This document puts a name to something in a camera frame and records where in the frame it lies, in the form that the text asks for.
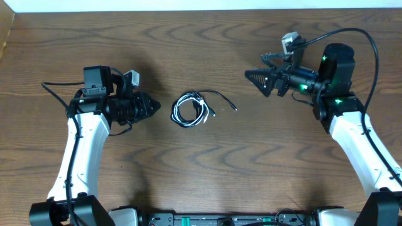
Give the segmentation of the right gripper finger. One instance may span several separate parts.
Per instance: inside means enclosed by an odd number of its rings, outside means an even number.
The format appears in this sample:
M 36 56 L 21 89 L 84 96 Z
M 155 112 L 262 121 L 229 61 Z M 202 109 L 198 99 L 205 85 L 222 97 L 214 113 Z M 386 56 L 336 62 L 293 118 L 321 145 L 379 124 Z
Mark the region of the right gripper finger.
M 270 96 L 276 82 L 273 69 L 246 70 L 244 75 L 265 97 Z
M 273 63 L 273 60 L 282 60 L 281 65 Z M 286 53 L 265 53 L 261 55 L 261 61 L 269 68 L 279 69 L 291 64 L 291 55 Z

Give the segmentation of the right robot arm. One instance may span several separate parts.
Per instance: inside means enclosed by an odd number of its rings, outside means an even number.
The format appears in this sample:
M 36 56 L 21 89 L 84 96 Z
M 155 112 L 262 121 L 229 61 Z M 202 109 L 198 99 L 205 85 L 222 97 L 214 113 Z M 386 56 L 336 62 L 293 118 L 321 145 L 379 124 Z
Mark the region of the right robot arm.
M 268 97 L 288 90 L 312 97 L 315 118 L 346 154 L 367 201 L 356 213 L 342 207 L 316 208 L 304 225 L 401 225 L 401 167 L 372 128 L 369 116 L 350 91 L 354 50 L 341 43 L 326 46 L 318 71 L 300 66 L 302 50 L 282 55 L 280 66 L 262 56 L 267 68 L 247 70 L 245 77 Z

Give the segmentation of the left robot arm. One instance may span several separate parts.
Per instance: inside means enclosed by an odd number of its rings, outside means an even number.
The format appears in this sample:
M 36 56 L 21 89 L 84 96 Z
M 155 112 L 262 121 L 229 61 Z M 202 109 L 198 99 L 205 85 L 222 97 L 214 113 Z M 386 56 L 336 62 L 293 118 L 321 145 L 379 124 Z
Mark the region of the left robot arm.
M 98 200 L 98 176 L 104 144 L 113 122 L 132 128 L 161 107 L 138 91 L 140 74 L 108 66 L 84 68 L 84 87 L 69 104 L 68 138 L 57 179 L 45 202 L 31 206 L 31 225 L 147 225 L 134 207 L 107 211 Z

